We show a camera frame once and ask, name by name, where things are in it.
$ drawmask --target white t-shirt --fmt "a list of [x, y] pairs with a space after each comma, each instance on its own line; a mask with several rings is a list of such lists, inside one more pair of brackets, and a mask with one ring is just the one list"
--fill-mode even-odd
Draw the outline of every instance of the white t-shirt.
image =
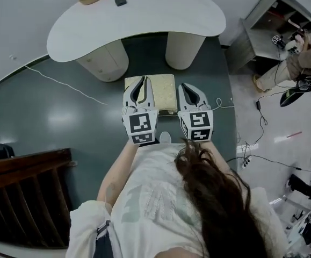
[[[207, 256], [200, 216], [186, 197], [174, 163], [182, 148], [179, 144], [140, 147], [111, 216], [109, 206], [97, 201], [88, 201], [70, 213], [72, 226], [66, 257], [93, 257], [97, 228], [107, 220], [111, 221], [107, 231], [115, 258], [154, 257], [175, 247]], [[265, 190], [252, 190], [251, 209], [264, 232], [273, 233], [269, 238], [272, 252], [276, 249], [273, 256], [281, 257], [277, 255], [284, 253], [286, 237]]]

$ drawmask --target person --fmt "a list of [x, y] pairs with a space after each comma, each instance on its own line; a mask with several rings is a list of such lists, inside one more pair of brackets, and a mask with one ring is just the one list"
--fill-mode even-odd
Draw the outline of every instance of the person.
[[277, 258], [287, 247], [266, 194], [257, 197], [211, 141], [172, 144], [167, 132], [159, 144], [128, 141], [97, 200], [70, 217], [67, 258]]
[[289, 55], [279, 65], [272, 67], [263, 76], [254, 75], [253, 83], [259, 92], [271, 90], [285, 80], [294, 80], [301, 75], [311, 76], [311, 36], [305, 33], [303, 49]]
[[311, 199], [311, 186], [306, 184], [303, 180], [298, 178], [295, 174], [292, 174], [286, 182], [286, 187], [291, 191], [301, 192], [303, 195], [308, 196]]

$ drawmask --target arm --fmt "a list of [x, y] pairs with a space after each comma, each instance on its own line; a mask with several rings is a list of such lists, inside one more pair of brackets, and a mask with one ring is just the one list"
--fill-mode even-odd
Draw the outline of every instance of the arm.
[[307, 33], [305, 33], [305, 43], [304, 43], [303, 49], [302, 49], [303, 52], [308, 50], [309, 42], [310, 42], [310, 37]]
[[127, 142], [112, 167], [105, 175], [99, 189], [97, 200], [114, 206], [119, 194], [128, 180], [130, 168], [135, 158], [138, 145]]

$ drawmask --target table leg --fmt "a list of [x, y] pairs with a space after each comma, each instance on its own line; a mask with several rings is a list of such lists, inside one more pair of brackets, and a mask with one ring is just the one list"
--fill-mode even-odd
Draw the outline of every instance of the table leg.
[[188, 68], [196, 57], [205, 37], [190, 33], [169, 32], [166, 46], [166, 62], [177, 70]]
[[114, 41], [77, 59], [84, 68], [104, 82], [112, 82], [127, 71], [129, 57], [121, 40]]

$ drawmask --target long brown hair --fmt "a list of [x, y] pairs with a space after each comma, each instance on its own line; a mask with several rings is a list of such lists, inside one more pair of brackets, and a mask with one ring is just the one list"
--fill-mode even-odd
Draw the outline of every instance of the long brown hair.
[[[188, 140], [175, 163], [201, 216], [202, 237], [210, 257], [270, 257], [250, 211], [250, 188], [237, 173], [221, 172], [208, 150]], [[245, 200], [242, 187], [247, 193]]]

